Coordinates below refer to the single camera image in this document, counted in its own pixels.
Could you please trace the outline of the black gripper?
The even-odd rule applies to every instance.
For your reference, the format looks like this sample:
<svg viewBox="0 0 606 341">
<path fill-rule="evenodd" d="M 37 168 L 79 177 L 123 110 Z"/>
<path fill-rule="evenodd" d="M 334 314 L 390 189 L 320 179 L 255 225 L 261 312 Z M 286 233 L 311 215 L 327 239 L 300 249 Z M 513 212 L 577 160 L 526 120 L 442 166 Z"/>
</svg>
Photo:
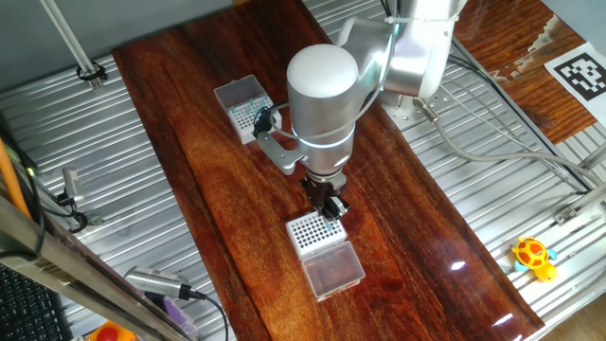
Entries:
<svg viewBox="0 0 606 341">
<path fill-rule="evenodd" d="M 339 220 L 350 210 L 350 204 L 340 196 L 346 189 L 346 183 L 347 178 L 343 173 L 320 178 L 308 175 L 301 180 L 312 207 L 331 221 Z"/>
</svg>

